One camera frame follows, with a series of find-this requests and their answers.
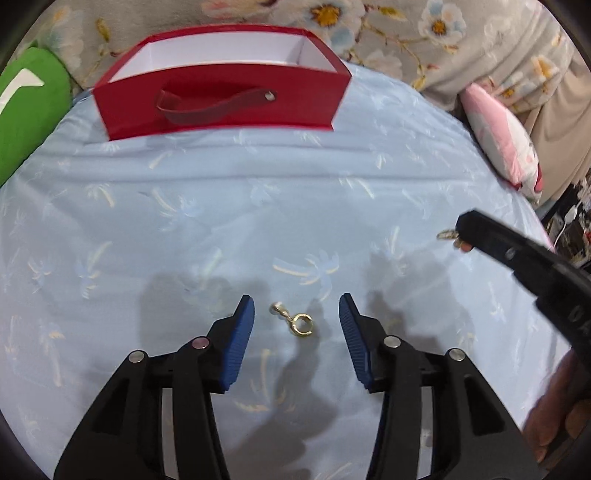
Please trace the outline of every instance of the pink pillow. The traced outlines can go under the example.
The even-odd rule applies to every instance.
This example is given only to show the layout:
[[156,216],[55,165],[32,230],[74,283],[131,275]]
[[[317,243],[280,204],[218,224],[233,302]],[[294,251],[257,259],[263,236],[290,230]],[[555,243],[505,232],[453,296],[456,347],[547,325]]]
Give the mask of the pink pillow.
[[472,83],[460,94],[470,126],[497,173],[527,199],[538,202],[544,187],[530,136],[505,105]]

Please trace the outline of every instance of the pillow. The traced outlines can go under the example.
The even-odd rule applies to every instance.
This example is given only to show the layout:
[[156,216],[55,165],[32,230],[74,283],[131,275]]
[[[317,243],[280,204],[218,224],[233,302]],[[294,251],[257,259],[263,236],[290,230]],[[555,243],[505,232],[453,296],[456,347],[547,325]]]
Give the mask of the pillow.
[[41,145],[72,105],[70,77],[32,47],[0,75],[0,185]]
[[537,203],[543,181],[530,136],[521,122],[482,87],[472,83],[460,99],[478,143],[497,173]]

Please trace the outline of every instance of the green pillow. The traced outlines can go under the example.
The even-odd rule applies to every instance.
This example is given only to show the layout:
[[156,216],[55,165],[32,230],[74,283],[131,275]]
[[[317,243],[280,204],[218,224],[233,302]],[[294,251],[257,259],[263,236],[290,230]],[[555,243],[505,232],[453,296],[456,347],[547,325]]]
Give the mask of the green pillow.
[[0,75],[0,185],[72,107],[70,78],[48,50],[31,47]]

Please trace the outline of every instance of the metal screw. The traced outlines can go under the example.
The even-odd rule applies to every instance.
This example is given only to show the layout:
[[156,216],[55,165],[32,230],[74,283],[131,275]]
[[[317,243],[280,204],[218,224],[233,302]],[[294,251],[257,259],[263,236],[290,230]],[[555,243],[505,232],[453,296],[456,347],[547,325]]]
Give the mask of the metal screw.
[[400,345],[402,345],[402,341],[400,338],[395,337],[394,335],[388,335],[384,339],[384,345],[389,348],[398,348]]
[[143,352],[136,350],[135,352],[131,352],[127,360],[129,360],[133,364],[138,364],[144,359],[145,355]]
[[204,348],[207,348],[209,346],[209,338],[207,338],[207,337],[194,338],[193,341],[191,342],[191,345],[193,346],[194,349],[203,350]]
[[464,350],[460,350],[459,348],[452,348],[449,350],[449,357],[456,362],[461,362],[466,358],[466,354]]

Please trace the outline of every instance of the gold ring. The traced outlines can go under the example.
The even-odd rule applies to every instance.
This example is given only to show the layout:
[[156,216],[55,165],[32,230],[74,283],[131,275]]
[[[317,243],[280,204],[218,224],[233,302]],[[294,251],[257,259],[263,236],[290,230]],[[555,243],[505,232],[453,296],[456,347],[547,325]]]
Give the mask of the gold ring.
[[[293,333],[294,335],[298,337],[307,337],[308,335],[312,335],[314,321],[312,320],[312,317],[307,313],[297,313],[296,316],[292,318],[290,313],[287,311],[287,309],[283,306],[283,304],[280,301],[275,302],[273,305],[271,305],[271,313],[282,316],[285,319],[285,321],[290,324],[291,333]],[[305,332],[302,332],[297,327],[297,321],[300,319],[308,324],[308,330],[306,330]]]
[[[308,324],[308,330],[302,332],[298,329],[296,323],[298,320],[304,320]],[[312,335],[312,328],[314,328],[314,321],[312,317],[307,313],[298,313],[295,317],[293,317],[290,321],[290,329],[294,332],[298,337],[307,337],[308,335]]]

